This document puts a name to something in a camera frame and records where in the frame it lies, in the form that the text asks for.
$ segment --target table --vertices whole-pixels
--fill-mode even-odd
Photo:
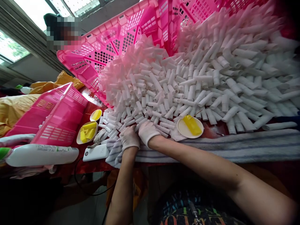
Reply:
[[[89,122],[90,114],[96,109],[101,109],[104,111],[107,107],[103,103],[99,103],[94,94],[86,87],[83,87],[80,92],[82,95],[89,101],[86,109],[84,110],[83,117],[78,126],[77,132],[83,124]],[[203,138],[218,138],[224,135],[228,135],[228,129],[225,123],[219,122],[218,125],[211,126],[208,122],[202,122],[204,126],[204,132],[201,137]],[[83,157],[84,151],[88,145],[91,145],[92,142],[86,144],[77,144],[76,139],[72,143],[72,147],[79,149],[79,156],[77,160],[70,164],[58,165],[57,172],[53,175],[54,177],[66,177],[74,174],[75,164],[78,159]],[[135,167],[149,167],[149,166],[160,166],[165,165],[166,163],[144,163],[136,162]],[[269,170],[275,176],[277,176],[286,188],[292,193],[292,195],[297,195],[295,199],[300,199],[299,192],[297,187],[300,187],[300,163],[299,161],[286,161],[286,162],[258,162],[255,165],[260,166],[264,169]],[[100,171],[111,171],[116,168],[110,166],[105,162],[105,159],[99,159],[89,162],[83,162],[82,160],[77,165],[76,174],[83,173],[94,173]]]

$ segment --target forearm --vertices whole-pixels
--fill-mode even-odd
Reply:
[[[152,138],[148,145],[224,189],[255,224],[289,224],[293,218],[297,207],[293,200],[238,165],[162,136]]]
[[[165,139],[162,136],[151,139],[149,146],[181,162],[203,179],[225,190],[237,187],[244,172],[246,172],[238,165],[222,157]]]
[[[127,225],[133,222],[133,166],[137,151],[137,147],[130,147],[124,151],[106,224]]]

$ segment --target white plastic bottle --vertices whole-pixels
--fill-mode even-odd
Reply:
[[[0,161],[12,167],[58,165],[74,162],[78,154],[78,148],[73,147],[27,144],[0,148]]]
[[[22,85],[16,86],[16,89],[19,89],[24,94],[29,94],[32,90],[30,87],[23,87]]]

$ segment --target gloved hand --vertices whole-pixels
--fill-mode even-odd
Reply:
[[[156,135],[161,134],[157,131],[154,123],[148,120],[140,126],[138,135],[140,136],[143,143],[149,148],[148,142],[150,141],[150,139]]]
[[[8,137],[0,138],[0,147],[11,147],[20,144],[21,142],[30,143],[35,134],[16,134]]]
[[[101,140],[101,138],[102,138],[102,136],[103,136],[105,133],[106,133],[106,130],[105,130],[105,129],[101,129],[101,130],[98,132],[98,134],[95,136],[95,138],[94,138],[94,144],[91,145],[91,146],[88,146],[87,148],[94,148],[94,147],[100,145],[101,141],[103,141],[103,140]]]
[[[126,127],[120,133],[120,138],[122,141],[122,151],[133,146],[138,147],[140,149],[140,139],[138,138],[138,135],[134,132],[135,127],[136,125]]]

